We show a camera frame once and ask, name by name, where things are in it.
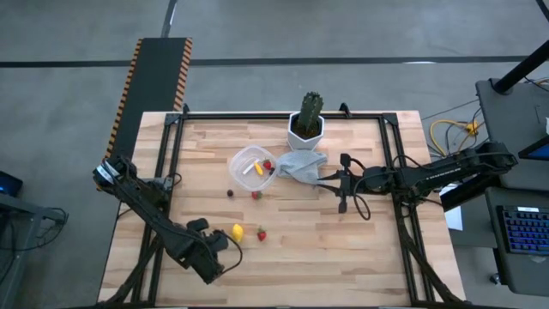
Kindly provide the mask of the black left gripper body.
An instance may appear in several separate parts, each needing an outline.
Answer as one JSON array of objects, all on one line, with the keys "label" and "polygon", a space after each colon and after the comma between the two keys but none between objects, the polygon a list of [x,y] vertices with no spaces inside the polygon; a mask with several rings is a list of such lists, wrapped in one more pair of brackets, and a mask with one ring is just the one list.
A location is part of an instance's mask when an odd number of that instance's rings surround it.
[{"label": "black left gripper body", "polygon": [[213,258],[217,258],[217,254],[214,252],[205,233],[207,228],[209,228],[209,223],[205,218],[198,218],[187,222],[187,229],[207,247],[208,252]]}]

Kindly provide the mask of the black tablet screen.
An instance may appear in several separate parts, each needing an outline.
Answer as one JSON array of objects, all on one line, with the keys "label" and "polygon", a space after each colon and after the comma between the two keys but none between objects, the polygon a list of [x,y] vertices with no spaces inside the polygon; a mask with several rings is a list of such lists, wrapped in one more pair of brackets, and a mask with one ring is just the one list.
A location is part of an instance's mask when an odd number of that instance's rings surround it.
[{"label": "black tablet screen", "polygon": [[524,160],[549,161],[549,135],[527,146],[518,155]]}]

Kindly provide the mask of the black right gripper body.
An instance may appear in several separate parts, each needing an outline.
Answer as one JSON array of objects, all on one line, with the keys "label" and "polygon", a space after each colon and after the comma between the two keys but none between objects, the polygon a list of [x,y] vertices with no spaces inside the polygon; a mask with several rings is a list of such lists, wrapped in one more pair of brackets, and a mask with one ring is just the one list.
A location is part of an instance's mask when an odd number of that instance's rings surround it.
[{"label": "black right gripper body", "polygon": [[347,197],[353,195],[353,188],[360,179],[360,176],[356,176],[351,171],[351,165],[356,163],[362,170],[365,170],[365,166],[355,158],[352,158],[349,154],[341,154],[340,163],[343,167],[339,171],[340,175],[340,191],[339,198],[340,203],[338,206],[338,213],[344,214],[347,212]]}]

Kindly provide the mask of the black metal stand pole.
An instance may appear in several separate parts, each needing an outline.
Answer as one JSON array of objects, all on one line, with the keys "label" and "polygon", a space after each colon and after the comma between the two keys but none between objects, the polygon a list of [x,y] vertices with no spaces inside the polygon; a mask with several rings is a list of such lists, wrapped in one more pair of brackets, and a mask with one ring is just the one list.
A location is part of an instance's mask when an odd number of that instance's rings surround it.
[{"label": "black metal stand pole", "polygon": [[492,89],[498,94],[508,93],[520,80],[536,70],[549,58],[549,39],[531,55],[522,60],[514,69],[496,82],[491,82]]},{"label": "black metal stand pole", "polygon": [[499,176],[477,175],[441,196],[444,211],[452,210],[463,203],[483,195],[486,188],[500,184]]}]

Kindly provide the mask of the grey waffle cloth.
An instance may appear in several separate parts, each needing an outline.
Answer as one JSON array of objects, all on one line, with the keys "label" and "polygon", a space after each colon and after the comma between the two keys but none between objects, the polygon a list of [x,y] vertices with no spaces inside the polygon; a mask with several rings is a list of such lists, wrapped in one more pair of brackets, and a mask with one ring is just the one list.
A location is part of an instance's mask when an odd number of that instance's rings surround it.
[{"label": "grey waffle cloth", "polygon": [[308,185],[320,185],[319,168],[325,165],[328,157],[312,150],[294,150],[283,154],[276,162],[277,175],[284,179],[294,179]]}]

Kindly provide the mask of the blue lit screen device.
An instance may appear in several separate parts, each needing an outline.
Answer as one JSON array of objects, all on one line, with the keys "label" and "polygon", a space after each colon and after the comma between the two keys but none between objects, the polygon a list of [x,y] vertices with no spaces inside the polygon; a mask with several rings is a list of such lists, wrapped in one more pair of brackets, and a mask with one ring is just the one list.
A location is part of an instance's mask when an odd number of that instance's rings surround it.
[{"label": "blue lit screen device", "polygon": [[0,194],[18,197],[23,181],[8,173],[0,171]]}]

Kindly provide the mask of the black yellow-striped floor mat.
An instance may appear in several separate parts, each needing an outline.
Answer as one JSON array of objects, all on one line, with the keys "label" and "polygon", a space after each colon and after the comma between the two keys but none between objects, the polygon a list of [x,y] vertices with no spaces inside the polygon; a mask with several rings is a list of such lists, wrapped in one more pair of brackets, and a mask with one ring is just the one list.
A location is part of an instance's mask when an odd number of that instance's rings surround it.
[{"label": "black yellow-striped floor mat", "polygon": [[144,112],[180,112],[190,68],[191,38],[139,39],[107,144],[106,159],[131,157]]}]

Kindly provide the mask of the white paper sheet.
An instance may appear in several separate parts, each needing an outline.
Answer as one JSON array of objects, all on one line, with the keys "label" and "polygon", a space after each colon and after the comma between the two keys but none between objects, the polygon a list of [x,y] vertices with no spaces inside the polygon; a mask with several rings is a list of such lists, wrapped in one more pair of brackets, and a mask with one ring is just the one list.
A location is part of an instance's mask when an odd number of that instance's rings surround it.
[{"label": "white paper sheet", "polygon": [[[457,185],[455,184],[446,185],[441,189],[439,196],[443,197],[447,192],[454,190],[456,187]],[[444,215],[448,229],[457,231],[463,230],[461,206],[457,206],[451,210],[445,210]]]}]

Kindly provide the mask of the black metal table frame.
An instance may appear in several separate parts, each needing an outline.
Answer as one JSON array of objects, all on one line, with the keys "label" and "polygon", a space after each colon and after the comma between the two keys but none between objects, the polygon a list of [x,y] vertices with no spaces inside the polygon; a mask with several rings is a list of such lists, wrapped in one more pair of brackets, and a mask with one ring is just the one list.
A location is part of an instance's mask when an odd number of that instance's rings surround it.
[{"label": "black metal table frame", "polygon": [[[228,171],[250,145],[287,152],[285,112],[191,112],[166,126],[166,114],[142,115],[132,160],[143,178],[178,174],[170,217],[205,218],[213,228],[244,229],[239,246],[220,254],[228,271],[205,284],[163,257],[146,270],[142,290],[121,309],[152,306],[408,306],[408,284],[391,199],[370,196],[372,218],[338,213],[329,191],[276,179],[254,200]],[[233,190],[234,196],[226,192]],[[264,241],[257,237],[261,227]]]}]

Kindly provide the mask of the grey side desk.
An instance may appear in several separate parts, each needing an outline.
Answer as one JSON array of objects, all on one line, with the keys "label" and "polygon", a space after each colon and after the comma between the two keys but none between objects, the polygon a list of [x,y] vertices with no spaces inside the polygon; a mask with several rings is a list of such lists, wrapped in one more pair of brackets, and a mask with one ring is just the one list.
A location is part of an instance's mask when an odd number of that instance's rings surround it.
[{"label": "grey side desk", "polygon": [[497,243],[495,255],[501,282],[516,294],[549,297],[549,256],[508,252],[496,214],[498,205],[549,208],[549,196],[491,187],[486,189],[485,198]]}]

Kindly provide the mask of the grey metal stand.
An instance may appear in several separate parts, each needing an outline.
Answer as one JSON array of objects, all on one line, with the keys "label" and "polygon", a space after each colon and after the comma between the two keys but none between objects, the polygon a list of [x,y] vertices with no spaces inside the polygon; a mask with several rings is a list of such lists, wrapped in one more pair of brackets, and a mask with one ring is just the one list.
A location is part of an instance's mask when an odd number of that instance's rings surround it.
[{"label": "grey metal stand", "polygon": [[0,309],[12,309],[32,251],[49,245],[68,213],[0,193]]}]

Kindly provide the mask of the green cactus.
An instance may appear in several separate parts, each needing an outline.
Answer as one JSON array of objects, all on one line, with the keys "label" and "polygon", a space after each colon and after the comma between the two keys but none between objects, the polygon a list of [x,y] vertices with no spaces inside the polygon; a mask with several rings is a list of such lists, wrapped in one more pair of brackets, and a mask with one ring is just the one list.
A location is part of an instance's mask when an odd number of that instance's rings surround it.
[{"label": "green cactus", "polygon": [[296,130],[302,138],[312,138],[319,130],[318,116],[323,108],[323,98],[318,92],[309,92],[302,101]]}]

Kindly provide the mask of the clear plastic tupperware container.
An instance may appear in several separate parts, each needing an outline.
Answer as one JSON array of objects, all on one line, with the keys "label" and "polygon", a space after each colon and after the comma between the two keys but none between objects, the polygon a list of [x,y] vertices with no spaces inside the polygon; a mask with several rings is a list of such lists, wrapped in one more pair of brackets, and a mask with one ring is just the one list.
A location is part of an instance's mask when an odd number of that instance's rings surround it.
[{"label": "clear plastic tupperware container", "polygon": [[[275,169],[269,175],[268,169],[263,166],[265,160],[270,160]],[[263,176],[257,174],[253,164],[257,161],[263,169]],[[250,145],[238,151],[230,160],[228,171],[235,182],[247,191],[263,191],[275,180],[276,158],[267,149],[257,145]]]}]

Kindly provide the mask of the black backlit keyboard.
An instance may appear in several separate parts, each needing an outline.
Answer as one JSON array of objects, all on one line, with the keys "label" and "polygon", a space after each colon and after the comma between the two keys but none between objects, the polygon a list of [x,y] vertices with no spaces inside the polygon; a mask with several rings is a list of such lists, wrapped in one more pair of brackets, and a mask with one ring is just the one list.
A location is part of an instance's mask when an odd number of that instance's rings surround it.
[{"label": "black backlit keyboard", "polygon": [[549,208],[498,205],[496,214],[508,252],[549,256]]}]

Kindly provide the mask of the white plant pot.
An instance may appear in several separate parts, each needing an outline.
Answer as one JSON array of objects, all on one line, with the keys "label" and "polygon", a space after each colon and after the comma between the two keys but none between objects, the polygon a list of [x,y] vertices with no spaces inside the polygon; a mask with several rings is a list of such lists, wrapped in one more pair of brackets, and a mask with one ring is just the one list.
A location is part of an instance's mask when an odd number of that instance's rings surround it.
[{"label": "white plant pot", "polygon": [[304,139],[293,131],[293,124],[297,122],[299,112],[294,112],[290,115],[287,125],[287,142],[291,150],[310,150],[313,151],[324,135],[325,119],[322,116],[317,118],[318,133],[314,137]]}]

